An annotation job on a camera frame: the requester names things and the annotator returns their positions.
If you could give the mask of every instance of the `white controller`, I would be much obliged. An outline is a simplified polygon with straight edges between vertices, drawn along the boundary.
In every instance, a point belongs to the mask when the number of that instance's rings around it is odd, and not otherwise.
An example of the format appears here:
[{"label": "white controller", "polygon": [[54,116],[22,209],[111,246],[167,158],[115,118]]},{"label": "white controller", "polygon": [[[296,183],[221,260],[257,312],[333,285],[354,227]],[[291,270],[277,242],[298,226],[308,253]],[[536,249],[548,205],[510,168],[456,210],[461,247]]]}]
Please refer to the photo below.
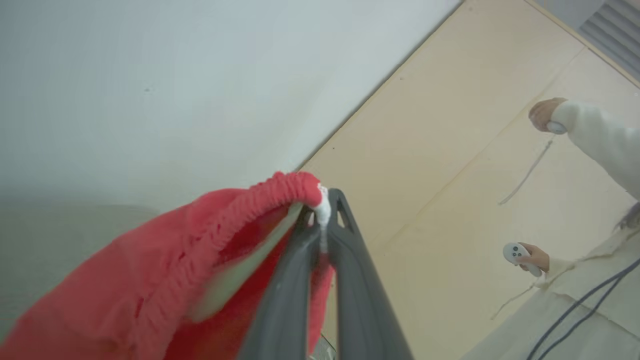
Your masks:
[{"label": "white controller", "polygon": [[[522,246],[519,243],[508,243],[507,245],[505,245],[504,248],[502,248],[502,255],[504,255],[504,258],[507,259],[507,261],[509,261],[514,265],[520,264],[519,262],[516,261],[516,259],[522,256],[531,256],[531,254],[527,251],[527,249],[525,249],[524,246]],[[531,273],[531,275],[535,277],[542,276],[542,270],[540,270],[540,268],[537,267],[536,265],[533,265],[533,264],[523,264],[523,265],[527,268],[527,270]]]}]

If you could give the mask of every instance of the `white wall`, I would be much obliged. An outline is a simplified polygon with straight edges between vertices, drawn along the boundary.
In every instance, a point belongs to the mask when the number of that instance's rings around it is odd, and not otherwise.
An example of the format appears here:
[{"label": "white wall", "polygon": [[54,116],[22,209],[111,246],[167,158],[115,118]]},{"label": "white wall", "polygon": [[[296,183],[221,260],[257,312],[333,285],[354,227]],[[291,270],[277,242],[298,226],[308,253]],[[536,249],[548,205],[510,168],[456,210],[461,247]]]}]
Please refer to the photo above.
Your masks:
[{"label": "white wall", "polygon": [[0,200],[164,210],[292,170],[457,3],[4,0]]}]

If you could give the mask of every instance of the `white sweater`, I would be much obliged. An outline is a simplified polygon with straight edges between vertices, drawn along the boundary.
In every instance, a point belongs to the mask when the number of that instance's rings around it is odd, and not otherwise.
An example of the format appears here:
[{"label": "white sweater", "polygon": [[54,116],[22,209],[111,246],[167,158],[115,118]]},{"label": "white sweater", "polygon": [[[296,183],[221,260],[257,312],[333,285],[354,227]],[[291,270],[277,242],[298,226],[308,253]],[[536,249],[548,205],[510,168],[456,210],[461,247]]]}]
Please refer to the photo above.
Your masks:
[{"label": "white sweater", "polygon": [[[606,111],[577,101],[562,103],[551,117],[565,126],[569,139],[580,150],[640,201],[640,129],[623,127]],[[547,279],[572,263],[551,257]]]},{"label": "white sweater", "polygon": [[[640,129],[623,127],[607,112],[575,101],[558,106],[552,121],[564,125],[569,139],[640,201]],[[640,229],[620,230],[582,259],[550,259],[549,272],[538,286],[577,300],[639,258]],[[584,305],[593,309],[608,287]],[[620,282],[598,312],[640,338],[638,299],[640,268]]]}]

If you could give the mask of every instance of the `person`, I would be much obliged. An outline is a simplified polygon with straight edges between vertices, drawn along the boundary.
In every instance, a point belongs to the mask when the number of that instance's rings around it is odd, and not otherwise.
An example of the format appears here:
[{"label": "person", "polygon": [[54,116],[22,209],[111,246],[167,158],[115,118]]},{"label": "person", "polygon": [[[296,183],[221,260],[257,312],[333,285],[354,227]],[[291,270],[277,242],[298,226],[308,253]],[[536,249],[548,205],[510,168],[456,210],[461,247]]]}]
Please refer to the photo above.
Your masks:
[{"label": "person", "polygon": [[[577,147],[640,201],[640,129],[623,126],[596,106],[563,98],[537,103],[529,118],[545,132],[550,121],[562,124]],[[599,306],[615,282],[577,305],[549,332],[580,298],[640,259],[640,203],[608,240],[581,259],[556,259],[535,245],[522,245],[531,256],[520,262],[546,273],[538,280],[539,290],[462,360],[640,359],[640,266],[620,280]],[[545,333],[548,337],[532,354]]]}]

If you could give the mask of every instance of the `white sleeve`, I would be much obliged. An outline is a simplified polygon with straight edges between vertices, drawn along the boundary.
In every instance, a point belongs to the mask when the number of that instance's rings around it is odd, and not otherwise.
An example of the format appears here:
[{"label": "white sleeve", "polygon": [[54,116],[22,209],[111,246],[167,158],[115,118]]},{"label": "white sleeve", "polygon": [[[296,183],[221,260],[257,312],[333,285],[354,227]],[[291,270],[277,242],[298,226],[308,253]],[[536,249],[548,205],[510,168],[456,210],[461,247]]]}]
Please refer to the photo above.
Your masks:
[{"label": "white sleeve", "polygon": [[564,125],[569,139],[640,201],[640,129],[624,127],[606,111],[575,101],[558,106],[551,120]]},{"label": "white sleeve", "polygon": [[573,265],[573,261],[564,260],[554,258],[553,256],[549,256],[549,271],[547,272],[547,278],[551,279],[561,272],[565,271],[567,268]]}]

